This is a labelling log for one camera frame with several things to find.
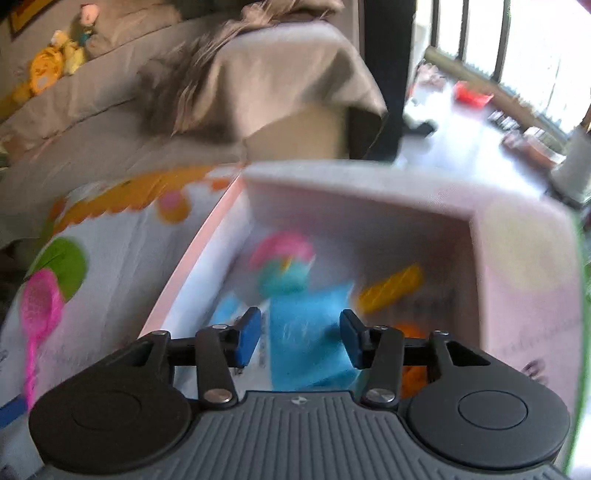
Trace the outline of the blue packet in box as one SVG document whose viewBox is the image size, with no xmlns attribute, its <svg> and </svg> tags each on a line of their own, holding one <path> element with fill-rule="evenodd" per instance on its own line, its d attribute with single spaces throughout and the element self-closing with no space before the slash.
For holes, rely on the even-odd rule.
<svg viewBox="0 0 591 480">
<path fill-rule="evenodd" d="M 257 305 L 262 333 L 249 365 L 230 370 L 239 397 L 249 391 L 352 390 L 353 368 L 339 333 L 353 283 L 276 296 Z"/>
</svg>

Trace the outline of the yellow toy piece in box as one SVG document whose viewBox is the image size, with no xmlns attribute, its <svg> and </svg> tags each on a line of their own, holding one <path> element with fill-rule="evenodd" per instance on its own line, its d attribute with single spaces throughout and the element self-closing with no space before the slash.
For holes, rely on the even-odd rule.
<svg viewBox="0 0 591 480">
<path fill-rule="evenodd" d="M 363 288 L 358 297 L 358 307 L 366 315 L 379 312 L 416 293 L 423 286 L 424 280 L 423 268 L 419 264 L 412 264 Z"/>
</svg>

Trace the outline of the pink cardboard storage box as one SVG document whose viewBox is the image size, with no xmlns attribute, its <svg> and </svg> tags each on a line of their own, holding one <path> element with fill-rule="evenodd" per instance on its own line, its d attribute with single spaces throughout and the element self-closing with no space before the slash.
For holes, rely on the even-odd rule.
<svg viewBox="0 0 591 480">
<path fill-rule="evenodd" d="M 221 196 L 146 323 L 188 336 L 219 293 L 252 302 L 259 239 L 311 238 L 315 288 L 425 272 L 418 316 L 534 376 L 574 407 L 583 393 L 584 294 L 572 214 L 551 199 L 365 162 L 250 166 Z"/>
</svg>

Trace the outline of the pink teal toy figure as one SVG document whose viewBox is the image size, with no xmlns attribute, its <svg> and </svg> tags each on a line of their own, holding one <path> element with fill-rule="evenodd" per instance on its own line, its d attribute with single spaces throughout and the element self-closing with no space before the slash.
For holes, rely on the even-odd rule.
<svg viewBox="0 0 591 480">
<path fill-rule="evenodd" d="M 257 274 L 259 295 L 271 298 L 307 290 L 314 262 L 311 240 L 300 233 L 283 231 L 256 245 L 249 267 Z"/>
</svg>

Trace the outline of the printed ruler play mat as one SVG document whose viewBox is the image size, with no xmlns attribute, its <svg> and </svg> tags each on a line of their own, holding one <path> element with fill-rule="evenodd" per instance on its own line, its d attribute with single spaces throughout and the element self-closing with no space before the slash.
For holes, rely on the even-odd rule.
<svg viewBox="0 0 591 480">
<path fill-rule="evenodd" d="M 568 477 L 589 351 L 577 225 L 586 373 L 574 407 L 534 376 L 533 365 L 516 369 L 427 326 L 418 316 L 431 304 L 425 280 L 416 293 L 363 314 L 359 294 L 381 279 L 352 282 L 348 309 L 369 327 L 404 333 L 397 407 L 361 405 L 356 384 L 352 390 L 249 391 L 232 408 L 202 404 L 195 335 L 215 324 L 231 326 L 270 299 L 259 295 L 249 258 L 267 236 L 300 232 L 274 231 L 256 242 L 247 259 L 256 277 L 252 302 L 221 291 L 188 336 L 148 332 L 144 324 L 195 233 L 246 169 L 183 168 L 95 183 L 54 206 L 47 241 L 2 327 L 3 478 Z M 28 411 L 19 310 L 25 283 L 43 268 L 56 275 L 64 304 L 61 321 L 38 348 Z"/>
</svg>

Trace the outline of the pink toy net scoop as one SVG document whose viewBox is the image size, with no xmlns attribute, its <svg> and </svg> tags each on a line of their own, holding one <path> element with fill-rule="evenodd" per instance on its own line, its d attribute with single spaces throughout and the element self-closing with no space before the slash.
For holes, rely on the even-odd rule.
<svg viewBox="0 0 591 480">
<path fill-rule="evenodd" d="M 35 402 L 38 348 L 61 321 L 63 304 L 57 277 L 51 269 L 38 270 L 25 283 L 19 313 L 26 336 L 24 398 L 28 411 Z"/>
</svg>

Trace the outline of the beige bed sheet cover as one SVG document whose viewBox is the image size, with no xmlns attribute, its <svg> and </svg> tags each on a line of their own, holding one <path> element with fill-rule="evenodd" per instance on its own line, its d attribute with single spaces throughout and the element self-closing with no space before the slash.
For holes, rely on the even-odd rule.
<svg viewBox="0 0 591 480">
<path fill-rule="evenodd" d="M 359 51 L 325 21 L 283 23 L 215 56 L 204 121 L 174 135 L 146 129 L 136 96 L 150 59 L 208 30 L 198 19 L 148 34 L 82 66 L 1 126 L 1 241 L 38 237 L 72 190 L 184 167 L 259 160 L 361 159 L 387 114 Z"/>
</svg>

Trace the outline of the white potted palm plant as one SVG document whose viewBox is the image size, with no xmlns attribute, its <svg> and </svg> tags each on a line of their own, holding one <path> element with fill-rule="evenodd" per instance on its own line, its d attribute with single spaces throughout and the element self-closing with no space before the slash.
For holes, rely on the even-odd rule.
<svg viewBox="0 0 591 480">
<path fill-rule="evenodd" d="M 590 109 L 573 130 L 567 155 L 550 173 L 552 188 L 563 198 L 578 206 L 590 201 L 591 141 Z"/>
</svg>

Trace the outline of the red plastic basin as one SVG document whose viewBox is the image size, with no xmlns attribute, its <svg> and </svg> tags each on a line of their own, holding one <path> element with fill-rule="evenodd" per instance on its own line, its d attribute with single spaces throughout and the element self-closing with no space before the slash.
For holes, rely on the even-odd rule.
<svg viewBox="0 0 591 480">
<path fill-rule="evenodd" d="M 458 81 L 454 85 L 454 99 L 466 106 L 470 106 L 475 109 L 483 109 L 487 106 L 494 95 L 488 92 L 481 92 L 471 86 L 469 82 Z"/>
</svg>

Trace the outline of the brown crumpled blanket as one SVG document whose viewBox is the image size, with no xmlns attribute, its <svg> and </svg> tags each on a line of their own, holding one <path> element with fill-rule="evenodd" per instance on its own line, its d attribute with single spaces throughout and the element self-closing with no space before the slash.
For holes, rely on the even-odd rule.
<svg viewBox="0 0 591 480">
<path fill-rule="evenodd" d="M 283 23 L 325 20 L 345 9 L 342 1 L 247 1 L 229 19 L 190 44 L 150 59 L 138 72 L 136 99 L 147 130 L 174 135 L 197 129 L 205 117 L 206 82 L 218 52 L 250 32 Z"/>
</svg>

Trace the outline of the yellow duck plush toy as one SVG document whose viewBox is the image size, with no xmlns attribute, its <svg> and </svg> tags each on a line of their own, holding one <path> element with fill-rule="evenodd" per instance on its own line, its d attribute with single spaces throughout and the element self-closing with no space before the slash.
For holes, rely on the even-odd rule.
<svg viewBox="0 0 591 480">
<path fill-rule="evenodd" d="M 62 76 L 64 60 L 62 53 L 54 47 L 46 47 L 35 55 L 29 68 L 29 79 L 19 84 L 11 98 L 17 105 L 23 105 L 33 96 L 38 96 Z"/>
</svg>

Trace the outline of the pink-headed doll toy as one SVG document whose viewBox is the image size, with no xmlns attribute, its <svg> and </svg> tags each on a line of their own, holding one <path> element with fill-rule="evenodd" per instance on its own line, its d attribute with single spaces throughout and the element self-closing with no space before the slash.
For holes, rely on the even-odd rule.
<svg viewBox="0 0 591 480">
<path fill-rule="evenodd" d="M 100 7 L 96 3 L 85 3 L 80 5 L 77 20 L 76 38 L 80 46 L 84 46 L 94 34 L 95 23 L 100 14 Z"/>
</svg>

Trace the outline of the framed wall picture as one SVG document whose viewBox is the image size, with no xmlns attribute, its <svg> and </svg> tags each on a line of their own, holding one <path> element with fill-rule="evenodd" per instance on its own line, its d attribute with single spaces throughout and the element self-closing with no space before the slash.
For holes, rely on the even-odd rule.
<svg viewBox="0 0 591 480">
<path fill-rule="evenodd" d="M 11 37 L 18 37 L 30 23 L 54 3 L 56 0 L 2 1 L 3 16 L 8 19 Z"/>
</svg>

